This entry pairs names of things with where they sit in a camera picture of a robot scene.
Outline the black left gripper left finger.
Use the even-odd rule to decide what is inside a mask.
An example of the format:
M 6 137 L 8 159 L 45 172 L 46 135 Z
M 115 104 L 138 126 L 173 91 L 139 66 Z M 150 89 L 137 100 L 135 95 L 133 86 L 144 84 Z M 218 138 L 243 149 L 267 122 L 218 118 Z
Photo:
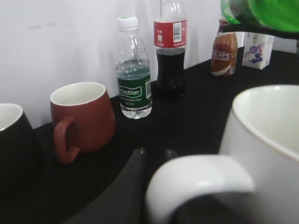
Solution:
M 66 224 L 139 224 L 147 151 L 135 149 L 116 179 Z

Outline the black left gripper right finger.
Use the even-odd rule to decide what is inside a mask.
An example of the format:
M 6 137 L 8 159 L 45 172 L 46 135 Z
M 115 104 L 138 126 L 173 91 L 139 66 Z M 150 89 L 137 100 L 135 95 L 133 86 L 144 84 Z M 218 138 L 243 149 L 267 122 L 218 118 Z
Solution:
M 166 149 L 164 151 L 164 158 L 165 158 L 165 161 L 170 161 L 170 160 L 176 159 L 176 158 L 178 158 L 178 153 L 173 149 Z

